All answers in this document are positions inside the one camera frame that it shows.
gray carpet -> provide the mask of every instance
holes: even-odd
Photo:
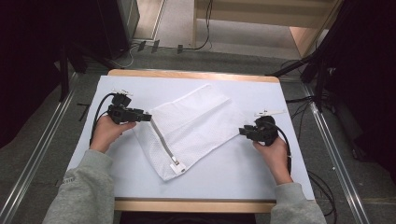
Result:
[[[211,71],[239,74],[265,75],[275,72],[286,60],[262,58],[256,56],[242,56],[213,52],[185,51],[177,54],[175,49],[159,49],[151,54],[151,48],[143,51],[133,51],[134,63],[128,69],[167,69],[185,71]],[[121,64],[128,64],[127,54],[118,59]],[[78,143],[79,135],[85,123],[85,118],[79,121],[85,109],[78,104],[89,104],[95,92],[99,76],[105,75],[107,70],[94,61],[88,60],[89,69],[86,74],[80,74],[76,92],[68,107],[56,134],[49,145],[44,160],[35,174],[13,223],[41,223],[44,215],[56,196],[58,188],[56,182],[63,178],[65,169]],[[298,71],[293,71],[291,79],[298,77]],[[281,78],[282,90],[286,99],[304,97],[302,84]],[[59,88],[56,89],[46,102],[26,122],[23,129],[10,144],[0,149],[0,204],[4,204],[9,191],[22,169],[29,160],[35,144],[43,133],[50,116],[58,104]],[[300,104],[288,105],[291,114]],[[332,130],[334,139],[343,156],[346,167],[361,195],[366,212],[372,223],[394,223],[396,211],[396,187],[390,181],[389,174],[378,164],[359,162],[353,159],[350,146],[343,133],[337,117],[328,110],[324,116]],[[298,134],[300,116],[293,120]],[[337,208],[337,223],[354,223],[347,198],[333,169],[327,149],[323,143],[313,114],[307,110],[302,119],[300,148],[308,170],[319,175],[332,189]],[[324,213],[331,210],[328,200],[323,193],[313,185],[318,204]],[[118,222],[119,212],[116,212],[114,223]],[[258,214],[258,223],[269,223],[269,215]],[[333,215],[326,217],[332,223]]]

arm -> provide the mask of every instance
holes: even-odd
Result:
[[[253,146],[262,154],[277,184],[271,223],[326,223],[318,205],[305,198],[300,184],[293,183],[285,142],[278,137],[269,147],[258,142],[253,142]]]
[[[90,149],[77,168],[66,172],[43,223],[113,222],[114,187],[109,175],[112,160],[104,153],[122,132],[134,126],[117,125],[108,116],[98,120]]]

forearm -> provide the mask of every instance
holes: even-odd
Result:
[[[43,223],[112,223],[111,163],[107,155],[87,150],[80,165],[66,172]]]
[[[326,223],[315,201],[308,201],[300,184],[276,187],[276,206],[271,211],[271,223]]]

white cloth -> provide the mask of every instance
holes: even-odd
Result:
[[[248,123],[232,100],[209,84],[149,113],[156,128],[151,122],[141,122],[134,132],[163,180],[187,172],[210,151],[238,135],[238,128]],[[172,161],[155,129],[179,165]]]

table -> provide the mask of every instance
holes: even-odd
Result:
[[[241,21],[289,26],[302,57],[309,53],[322,31],[331,26],[342,0],[214,0],[211,20]],[[205,19],[208,0],[194,0],[196,20]]]
[[[201,86],[206,82],[225,91],[224,93],[236,103],[247,103],[243,112],[251,115],[252,120],[254,118],[251,111],[257,109],[258,105],[262,107],[262,102],[287,108],[276,77],[159,70],[111,70],[107,77],[102,77],[99,81],[87,123],[68,169],[79,164],[89,144],[88,136],[91,132],[93,114],[106,95],[103,88],[117,86],[125,89],[133,86],[135,92],[131,107],[147,110],[162,102],[169,102],[182,91]],[[171,89],[175,87],[177,90],[172,92]],[[155,90],[160,88],[165,88],[166,91],[156,94],[158,92]],[[241,94],[247,98],[237,99],[236,96],[241,95],[241,90],[260,91],[257,93],[266,95],[271,93],[271,97],[263,97],[261,103],[258,101],[257,104],[248,104],[252,100],[256,101],[255,98],[249,97],[254,95],[251,94],[252,92],[245,92]],[[276,116],[275,119],[276,124],[283,129],[290,141],[293,156],[291,175],[296,182],[303,185],[307,199],[314,200],[290,115],[284,113]],[[107,152],[115,161],[111,175],[115,182],[116,210],[268,213],[275,205],[275,181],[262,158],[258,156],[260,154],[245,136],[233,138],[194,164],[186,174],[167,182],[163,182],[150,167],[142,150],[137,148],[139,147],[137,142],[133,131],[128,131]]]

